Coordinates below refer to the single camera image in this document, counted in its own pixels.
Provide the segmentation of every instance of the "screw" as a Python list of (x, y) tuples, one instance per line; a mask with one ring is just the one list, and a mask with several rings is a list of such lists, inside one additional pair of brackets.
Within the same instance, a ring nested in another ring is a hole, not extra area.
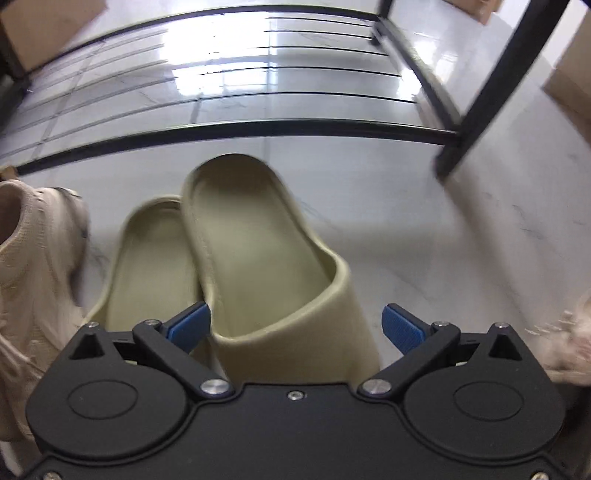
[(201, 390), (208, 395), (222, 395), (230, 391), (230, 384), (221, 378), (212, 378), (201, 384)]
[(305, 396), (306, 395), (304, 394), (304, 392), (301, 392), (299, 390), (293, 390), (287, 394), (287, 398), (289, 398), (290, 400), (301, 400)]
[(381, 380), (379, 378), (371, 378), (363, 382), (361, 385), (361, 389), (366, 395), (375, 396), (375, 395), (383, 395), (388, 393), (392, 390), (392, 385), (390, 382), (386, 380)]
[(160, 325), (162, 325), (162, 322), (160, 320), (144, 320), (144, 323), (149, 327), (154, 328), (158, 328)]

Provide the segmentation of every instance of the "brown box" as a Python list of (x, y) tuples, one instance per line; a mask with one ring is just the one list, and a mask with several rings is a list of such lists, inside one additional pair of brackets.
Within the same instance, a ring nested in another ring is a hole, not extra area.
[(472, 18), (486, 25), (493, 12), (496, 12), (503, 0), (446, 0), (464, 10)]
[(25, 70), (54, 57), (105, 10), (105, 0), (14, 0), (0, 21)]
[(591, 13), (587, 12), (577, 33), (550, 76), (544, 90), (586, 122), (591, 122)]

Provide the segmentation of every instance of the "marble floor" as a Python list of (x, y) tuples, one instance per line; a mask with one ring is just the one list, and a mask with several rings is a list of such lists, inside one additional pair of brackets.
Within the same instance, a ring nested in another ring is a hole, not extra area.
[[(108, 4), (76, 41), (228, 2)], [(324, 4), (375, 8), (365, 0)], [(392, 17), (461, 111), (511, 35), (498, 18), (484, 27), (443, 0), (397, 0)], [(323, 20), (225, 15), (159, 25), (88, 47), (35, 80), (0, 137), (0, 164), (189, 123), (335, 117), (423, 124), (417, 79), (369, 45), (368, 24)], [(556, 320), (591, 286), (591, 255), (585, 253), (591, 239), (591, 149), (541, 90), (549, 71), (538, 61), (445, 186), (431, 173), (435, 145), (323, 137), (155, 147), (24, 180), (75, 189), (89, 204), (90, 248), (77, 292), (87, 310), (100, 293), (119, 228), (135, 206), (178, 193), (185, 175), (216, 155), (262, 158), (284, 179), (320, 236), (349, 262), (388, 364), (400, 354), (381, 334), (387, 303), (399, 303), (429, 323), (446, 320), (484, 331), (506, 321), (524, 332)]]

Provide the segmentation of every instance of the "wall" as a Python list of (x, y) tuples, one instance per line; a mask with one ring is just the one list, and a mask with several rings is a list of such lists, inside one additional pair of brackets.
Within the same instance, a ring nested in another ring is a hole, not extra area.
[[(528, 4), (529, 0), (504, 0), (497, 15), (510, 27), (515, 28)], [(569, 46), (571, 39), (579, 29), (586, 12), (587, 6), (582, 0), (570, 1), (554, 33), (548, 40), (544, 50), (542, 50), (542, 55), (551, 66), (556, 66), (560, 60), (566, 47)]]

